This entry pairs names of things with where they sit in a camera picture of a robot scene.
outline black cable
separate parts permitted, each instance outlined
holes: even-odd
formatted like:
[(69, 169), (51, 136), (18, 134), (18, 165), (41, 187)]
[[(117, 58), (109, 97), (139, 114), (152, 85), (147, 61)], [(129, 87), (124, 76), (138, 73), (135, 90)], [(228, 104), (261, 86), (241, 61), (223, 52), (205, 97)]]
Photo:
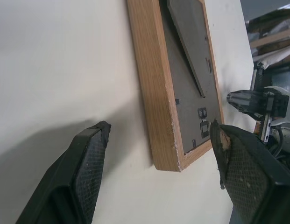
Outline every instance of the black cable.
[(272, 151), (271, 153), (273, 154), (273, 156), (277, 157), (280, 154), (281, 150), (282, 150), (282, 146), (283, 146), (283, 142), (284, 142), (284, 136), (283, 136), (283, 132), (282, 132), (282, 129), (281, 129), (280, 125), (276, 126), (276, 127), (273, 127), (273, 128), (278, 131), (279, 137), (280, 137), (280, 141), (279, 141), (279, 144), (278, 144), (277, 148), (275, 150), (271, 150)]

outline frame backing board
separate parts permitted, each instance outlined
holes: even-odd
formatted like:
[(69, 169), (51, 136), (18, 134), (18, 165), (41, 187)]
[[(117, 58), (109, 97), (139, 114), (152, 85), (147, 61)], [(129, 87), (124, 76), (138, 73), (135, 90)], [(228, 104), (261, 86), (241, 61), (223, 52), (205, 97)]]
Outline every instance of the frame backing board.
[[(223, 123), (205, 5), (199, 0), (182, 0), (195, 7), (190, 19), (195, 20), (194, 38), (199, 44), (188, 50), (197, 51), (204, 62), (199, 69), (195, 62), (194, 74), (168, 1), (127, 1), (154, 165), (159, 170), (182, 171), (212, 147), (209, 136), (202, 138), (198, 108), (207, 109), (206, 119)], [(194, 75), (201, 79), (207, 75), (205, 98)]]

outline black mesh surface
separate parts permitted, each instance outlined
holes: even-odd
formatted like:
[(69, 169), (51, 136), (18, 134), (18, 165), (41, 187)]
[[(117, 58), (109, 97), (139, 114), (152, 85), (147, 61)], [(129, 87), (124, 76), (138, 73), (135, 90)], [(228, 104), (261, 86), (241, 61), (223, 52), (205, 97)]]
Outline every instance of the black mesh surface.
[(244, 223), (249, 224), (268, 189), (268, 178), (237, 137), (232, 151), (225, 187)]
[(86, 224), (92, 223), (101, 185), (104, 156), (105, 146), (101, 141), (101, 131), (99, 131), (91, 138), (74, 180), (75, 194), (85, 216)]

